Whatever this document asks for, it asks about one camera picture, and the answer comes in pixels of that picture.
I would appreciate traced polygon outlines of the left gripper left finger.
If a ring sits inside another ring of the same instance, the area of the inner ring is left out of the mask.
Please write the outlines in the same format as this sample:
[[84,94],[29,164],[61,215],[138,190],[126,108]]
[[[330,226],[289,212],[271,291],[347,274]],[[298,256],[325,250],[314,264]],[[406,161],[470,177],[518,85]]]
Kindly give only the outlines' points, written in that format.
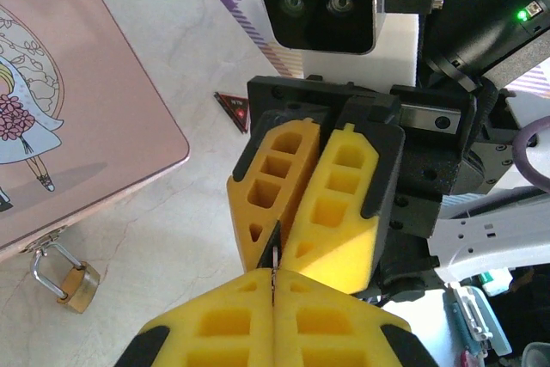
[[257,269],[147,322],[117,366],[273,366],[272,271]]

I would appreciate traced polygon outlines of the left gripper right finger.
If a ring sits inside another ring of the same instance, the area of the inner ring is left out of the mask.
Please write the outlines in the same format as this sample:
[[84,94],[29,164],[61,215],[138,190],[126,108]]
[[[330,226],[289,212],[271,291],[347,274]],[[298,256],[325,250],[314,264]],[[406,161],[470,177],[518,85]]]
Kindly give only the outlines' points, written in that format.
[[276,366],[436,366],[409,323],[297,272],[274,291]]

